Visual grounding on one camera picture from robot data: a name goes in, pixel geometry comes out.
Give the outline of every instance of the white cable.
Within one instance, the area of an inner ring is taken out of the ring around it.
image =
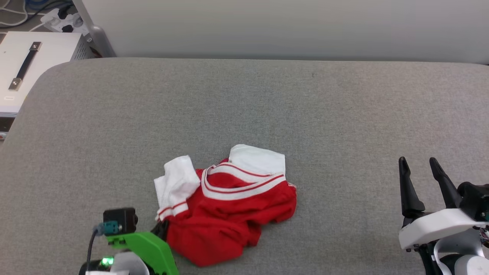
[[[25,14],[22,11],[16,11],[16,10],[11,10],[11,9],[6,9],[6,8],[0,8],[0,10],[9,11],[9,12],[18,13],[18,14]],[[27,14],[28,15],[34,15],[36,13],[35,12],[28,12]],[[46,15],[46,14],[47,13],[38,13],[37,15]]]
[[[7,4],[4,5],[1,9],[4,9],[9,3],[10,3],[10,0],[7,0]],[[24,19],[22,19],[21,21],[19,21],[17,23],[13,23],[13,24],[5,23],[5,22],[0,22],[0,24],[5,25],[5,26],[12,26],[12,27],[14,27],[14,26],[17,26],[18,24],[24,23],[27,20],[27,18],[29,17],[28,14],[27,14],[27,10],[25,9],[25,1],[22,1],[22,9],[24,11],[23,14],[25,15]]]
[[[10,0],[7,0],[7,3],[5,3],[5,5],[3,5],[3,7],[1,7],[0,9],[3,9],[5,8],[6,6],[8,6],[10,4]]]
[[[30,29],[29,31],[33,31],[33,30],[38,29],[38,28],[40,28],[42,26],[44,26],[44,23],[41,23],[41,24],[35,26],[34,28]]]

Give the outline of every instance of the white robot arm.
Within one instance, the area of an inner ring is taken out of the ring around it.
[[[401,207],[404,222],[399,242],[407,252],[418,252],[426,275],[487,275],[489,260],[489,185],[469,182],[455,188],[435,158],[431,171],[438,181],[446,209],[425,213],[410,179],[404,157],[399,159]],[[450,253],[440,257],[440,253]]]

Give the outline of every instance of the blue cable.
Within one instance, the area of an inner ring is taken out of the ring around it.
[[[45,3],[47,3],[49,0],[40,0],[40,1],[35,1],[35,0],[25,0],[25,4],[28,8],[30,8],[31,10],[41,10],[41,8],[38,8],[38,7],[35,7],[35,6],[40,6],[40,5],[44,5]],[[54,8],[58,8],[58,7],[62,7],[66,4],[69,4],[69,3],[62,3],[62,4],[59,4],[59,5],[56,5],[56,6],[53,6],[51,7],[50,9],[54,9]]]

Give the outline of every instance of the gray padded surface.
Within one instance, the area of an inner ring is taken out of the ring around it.
[[[489,68],[266,60],[103,59],[38,80],[0,158],[2,274],[77,274],[107,208],[158,208],[153,179],[246,143],[284,153],[295,216],[237,260],[181,274],[423,274],[400,249],[398,158],[427,210],[443,208],[428,158],[458,185],[489,180]],[[111,249],[99,239],[94,258]]]

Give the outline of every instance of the black handle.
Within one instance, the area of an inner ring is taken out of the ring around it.
[[[36,53],[39,51],[41,48],[42,43],[41,42],[34,42],[31,45],[31,48],[29,49],[29,53],[27,54],[27,57],[24,59],[24,62],[22,63],[21,69],[17,73],[17,76],[12,79],[12,82],[10,83],[10,86],[8,87],[9,91],[18,91],[19,88],[21,87],[21,84],[23,82],[23,79],[25,77],[25,74],[27,73],[27,70],[29,69],[32,60],[34,60],[34,56],[36,56]]]

